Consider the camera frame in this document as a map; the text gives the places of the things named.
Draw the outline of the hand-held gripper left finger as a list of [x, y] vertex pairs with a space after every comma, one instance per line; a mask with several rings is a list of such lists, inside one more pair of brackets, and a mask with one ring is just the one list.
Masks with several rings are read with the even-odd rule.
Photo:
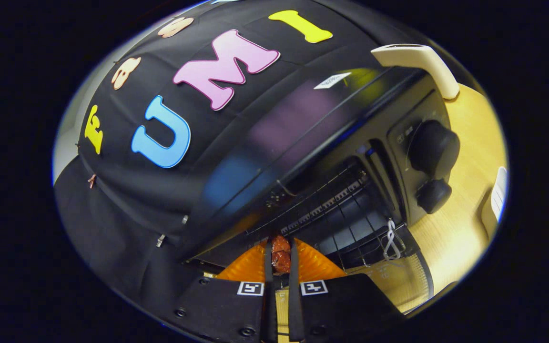
[[259, 247], [257, 265], [264, 272], [263, 281], [197, 278], [177, 300], [174, 326], [207, 343], [276, 343], [272, 242]]

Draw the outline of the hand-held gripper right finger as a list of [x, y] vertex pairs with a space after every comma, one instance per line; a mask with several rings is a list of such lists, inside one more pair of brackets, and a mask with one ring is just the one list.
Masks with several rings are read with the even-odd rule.
[[299, 244], [291, 242], [288, 338], [301, 343], [366, 343], [405, 321], [387, 295], [364, 274], [299, 280]]

